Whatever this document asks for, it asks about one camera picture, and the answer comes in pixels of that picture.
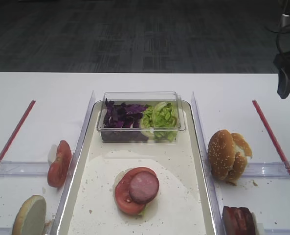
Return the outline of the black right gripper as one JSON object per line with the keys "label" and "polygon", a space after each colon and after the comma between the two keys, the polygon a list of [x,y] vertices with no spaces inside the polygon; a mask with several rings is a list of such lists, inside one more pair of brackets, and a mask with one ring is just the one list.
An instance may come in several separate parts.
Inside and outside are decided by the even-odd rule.
{"label": "black right gripper", "polygon": [[277,93],[282,99],[286,99],[290,94],[290,50],[284,52],[279,48],[278,51],[273,60],[274,65],[279,69]]}

